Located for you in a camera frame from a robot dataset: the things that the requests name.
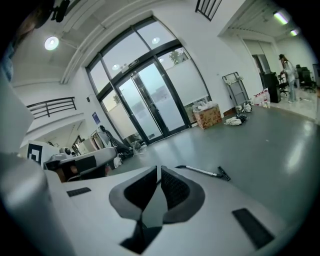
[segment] door frame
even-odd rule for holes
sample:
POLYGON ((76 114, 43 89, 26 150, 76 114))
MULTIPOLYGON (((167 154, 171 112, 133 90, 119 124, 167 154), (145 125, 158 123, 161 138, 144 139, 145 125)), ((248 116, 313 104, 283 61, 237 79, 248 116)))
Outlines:
POLYGON ((160 68, 160 66, 162 67, 162 65, 160 64, 158 58, 156 56, 154 56, 153 58, 151 58, 150 60, 144 62, 143 64, 137 66, 134 70, 132 70, 132 72, 130 72, 129 74, 125 75, 123 77, 123 79, 121 79, 120 81, 118 81, 116 84, 113 85, 113 88, 115 90, 115 93, 119 96, 120 101, 123 103, 123 107, 125 108, 125 110, 128 113, 128 116, 131 120, 131 122, 133 123, 134 127, 136 128, 136 130, 138 131, 138 133, 140 134, 140 136, 143 138, 143 140, 146 142, 146 144, 151 144, 154 142, 157 142, 159 140, 162 140, 164 138, 167 138, 171 135, 174 135, 180 131, 183 131, 189 127, 191 127, 191 123, 190 120, 188 118, 188 115, 186 113, 185 108, 182 105, 182 102, 178 96, 177 91, 175 90, 173 84, 171 83, 170 79, 167 79, 166 76, 168 76, 165 72, 163 72, 163 70, 160 68), (159 74, 161 75, 166 87, 168 88, 174 102, 175 105, 180 113, 180 116, 183 120, 184 125, 169 131, 169 129, 167 128, 164 120, 162 119, 160 113, 157 111, 157 108, 153 102, 153 100, 151 99, 149 93, 146 93, 148 90, 146 90, 146 87, 144 86, 140 76, 139 76, 139 72, 142 71, 143 69, 147 68, 148 66, 154 64, 155 67, 157 68, 159 74), (126 99, 124 97, 122 97, 122 93, 120 92, 120 86, 122 86, 126 81, 128 81, 129 79, 132 79, 134 85, 136 86, 136 89, 138 90, 141 98, 143 99, 146 107, 148 108, 148 111, 150 112, 155 124, 157 125, 157 127, 159 128, 160 132, 162 133, 161 136, 158 136, 156 138, 152 138, 149 139, 148 136, 146 135, 146 133, 144 132, 143 128, 140 126, 138 120, 136 119, 134 113, 131 111, 131 108, 129 107, 126 99))

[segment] metal railing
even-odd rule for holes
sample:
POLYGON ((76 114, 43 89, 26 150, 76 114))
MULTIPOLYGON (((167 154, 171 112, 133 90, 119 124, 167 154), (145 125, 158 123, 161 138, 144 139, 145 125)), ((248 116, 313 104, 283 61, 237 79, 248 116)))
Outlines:
POLYGON ((195 12, 201 13, 209 21, 212 21, 222 0, 198 0, 195 7, 195 12))
POLYGON ((34 115, 34 119, 52 115, 60 111, 75 109, 75 97, 56 98, 26 106, 34 115))

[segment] pile of items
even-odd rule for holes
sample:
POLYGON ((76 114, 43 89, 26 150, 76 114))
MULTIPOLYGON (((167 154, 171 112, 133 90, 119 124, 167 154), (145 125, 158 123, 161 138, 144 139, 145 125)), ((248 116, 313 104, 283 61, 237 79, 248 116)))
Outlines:
POLYGON ((270 94, 269 94, 268 88, 254 95, 253 103, 255 106, 260 106, 260 107, 270 109, 270 94))

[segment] cardboard box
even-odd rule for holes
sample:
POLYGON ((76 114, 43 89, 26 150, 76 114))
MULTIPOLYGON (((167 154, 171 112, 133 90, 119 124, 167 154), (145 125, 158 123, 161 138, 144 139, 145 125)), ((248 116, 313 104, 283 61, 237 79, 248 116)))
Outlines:
POLYGON ((193 113, 198 126, 200 126, 203 130, 222 122, 218 105, 206 110, 193 113))

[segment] doorway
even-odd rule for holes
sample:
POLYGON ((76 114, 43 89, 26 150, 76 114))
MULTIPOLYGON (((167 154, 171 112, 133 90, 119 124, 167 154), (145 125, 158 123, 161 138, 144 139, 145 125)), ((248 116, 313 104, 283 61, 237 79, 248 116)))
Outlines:
POLYGON ((115 86, 129 117, 147 142, 153 143, 189 127, 156 59, 131 72, 115 86))

